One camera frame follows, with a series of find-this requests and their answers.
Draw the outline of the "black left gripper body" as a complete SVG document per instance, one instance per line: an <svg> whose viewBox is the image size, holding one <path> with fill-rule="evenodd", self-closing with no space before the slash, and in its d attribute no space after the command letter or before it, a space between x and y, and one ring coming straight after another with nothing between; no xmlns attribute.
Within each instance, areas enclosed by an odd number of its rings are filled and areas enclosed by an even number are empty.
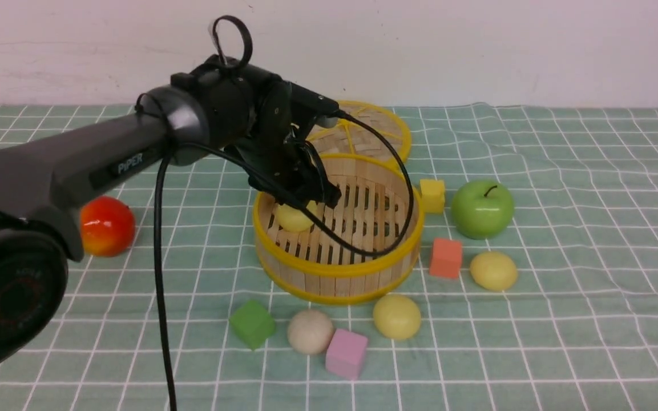
<svg viewBox="0 0 658 411"><path fill-rule="evenodd" d="M308 132L292 123L289 81L229 77L223 81L223 149L241 161L252 187L276 198L300 198L300 165L317 166Z"/></svg>

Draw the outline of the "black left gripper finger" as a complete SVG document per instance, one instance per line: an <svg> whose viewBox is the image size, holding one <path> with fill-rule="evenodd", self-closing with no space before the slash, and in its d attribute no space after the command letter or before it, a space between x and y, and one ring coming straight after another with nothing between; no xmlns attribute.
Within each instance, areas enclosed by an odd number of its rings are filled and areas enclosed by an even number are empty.
<svg viewBox="0 0 658 411"><path fill-rule="evenodd" d="M300 165L300 203L308 204L310 201L323 203L329 208L336 208L341 198L341 190L329 180L327 171L322 162L317 166L308 162Z"/></svg>

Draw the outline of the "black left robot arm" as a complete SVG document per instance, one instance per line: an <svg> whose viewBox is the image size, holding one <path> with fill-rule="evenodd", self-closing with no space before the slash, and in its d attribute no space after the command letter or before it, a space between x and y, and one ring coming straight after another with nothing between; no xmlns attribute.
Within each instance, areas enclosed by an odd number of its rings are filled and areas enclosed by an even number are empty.
<svg viewBox="0 0 658 411"><path fill-rule="evenodd" d="M225 149L258 190L336 205L300 144L339 104L264 68L212 55L139 97L133 114L0 149L0 362L62 302L83 259L80 210L156 162L190 166Z"/></svg>

